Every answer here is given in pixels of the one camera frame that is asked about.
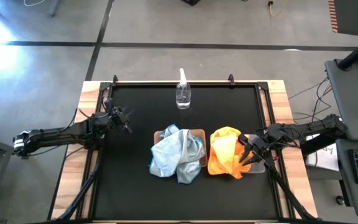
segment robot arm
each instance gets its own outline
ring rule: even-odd
[[[116,127],[124,127],[129,132],[129,121],[119,106],[113,106],[111,100],[104,102],[106,112],[92,114],[88,119],[65,128],[23,131],[14,137],[14,154],[22,158],[41,147],[82,144],[85,149],[96,149],[104,135]]]
[[[243,166],[263,161],[265,167],[270,172],[270,175],[282,188],[286,198],[291,201],[291,204],[297,210],[300,217],[304,220],[316,220],[315,217],[306,211],[296,199],[288,185],[284,182],[283,178],[275,168],[274,159],[270,156],[269,150],[274,149],[280,151],[288,146],[288,143],[294,142],[296,144],[295,140],[301,140],[299,147],[302,150],[303,157],[306,157],[308,154],[311,154],[324,146],[333,144],[337,138],[345,138],[345,131],[345,125],[340,118],[334,114],[327,116],[321,121],[315,121],[308,124],[272,124],[251,142],[249,142],[243,134],[239,136],[239,142],[245,145],[245,152],[240,161],[244,161],[250,151],[252,151],[254,156],[248,161],[245,161]],[[304,136],[314,134],[320,135],[309,141],[304,139]]]

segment paper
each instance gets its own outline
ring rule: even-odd
[[[319,136],[319,134],[307,136],[306,140],[308,141],[317,136]],[[318,150],[317,152],[308,155],[308,157],[306,158],[306,165],[311,167],[319,167],[323,169],[339,171],[336,145],[329,145],[325,148]]]

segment clear plastic bottle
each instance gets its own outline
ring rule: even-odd
[[[187,109],[190,107],[191,89],[187,83],[185,71],[180,69],[180,83],[177,85],[177,106],[179,109]]]

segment concrete floor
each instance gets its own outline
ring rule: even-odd
[[[46,1],[25,7],[0,1],[0,41],[95,42],[108,0],[64,0],[57,15]],[[104,42],[358,46],[358,37],[331,30],[327,0],[289,0],[269,18],[266,1],[116,0]],[[73,116],[93,47],[0,45],[0,141],[25,129],[65,126]],[[184,67],[189,80],[284,80],[288,96],[325,78],[324,61],[349,52],[214,49],[128,49],[103,47],[92,80],[173,80]],[[319,115],[338,114],[333,107]],[[293,112],[311,113],[315,90],[290,101]],[[0,186],[0,219],[9,223],[46,219],[63,160],[62,150],[22,161],[13,157]],[[339,184],[311,180],[319,216],[357,222],[354,210],[336,205]]]

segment table leg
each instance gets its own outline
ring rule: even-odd
[[[59,3],[60,3],[60,0],[52,0],[52,2],[50,3],[50,6],[49,6],[50,16],[55,16],[55,13],[56,13]]]

